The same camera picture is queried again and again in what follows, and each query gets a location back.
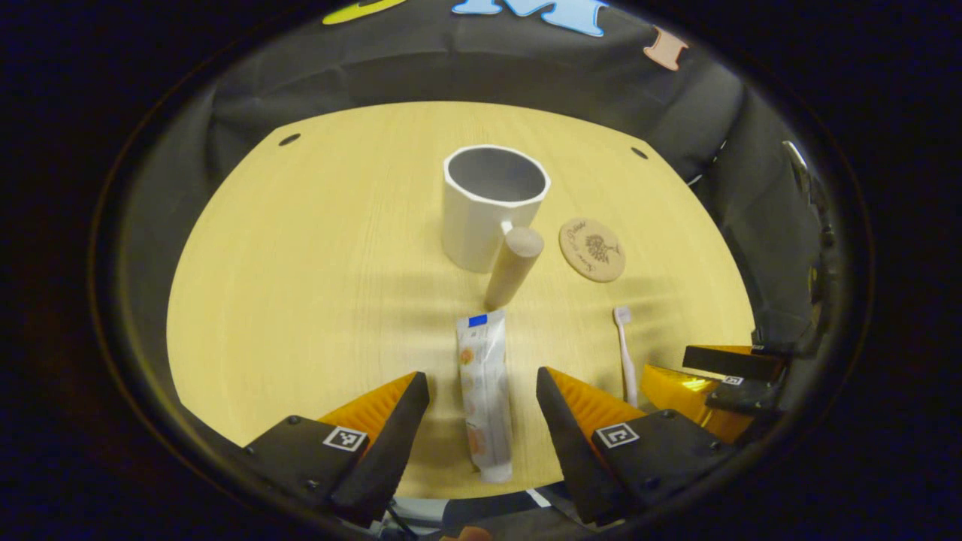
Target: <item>yellow letter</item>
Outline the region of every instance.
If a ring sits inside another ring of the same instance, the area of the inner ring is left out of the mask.
[[[388,8],[393,8],[402,4],[404,0],[376,0],[375,2],[358,2],[353,6],[347,6],[333,13],[328,13],[320,21],[323,24],[340,24],[356,18],[361,18],[372,13],[382,12]]]

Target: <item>blue label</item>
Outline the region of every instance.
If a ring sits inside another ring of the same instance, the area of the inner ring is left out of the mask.
[[[474,316],[473,318],[468,318],[468,328],[476,327],[478,325],[483,325],[487,322],[488,322],[488,314]]]

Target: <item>toothpaste tube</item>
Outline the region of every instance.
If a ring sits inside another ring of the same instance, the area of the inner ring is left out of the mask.
[[[504,365],[504,310],[458,320],[458,365],[471,462],[481,479],[511,480],[511,410]]]

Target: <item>toothbrush handle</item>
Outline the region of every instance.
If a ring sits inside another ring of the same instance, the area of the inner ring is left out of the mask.
[[[618,338],[621,342],[621,369],[624,371],[624,399],[631,407],[638,407],[638,378],[635,377],[635,363],[628,355],[628,343],[624,338],[624,326],[618,325]]]

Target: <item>toothbrush head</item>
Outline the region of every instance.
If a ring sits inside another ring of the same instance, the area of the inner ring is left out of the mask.
[[[624,325],[625,323],[631,323],[631,310],[627,306],[618,306],[613,312],[615,316],[615,324]]]

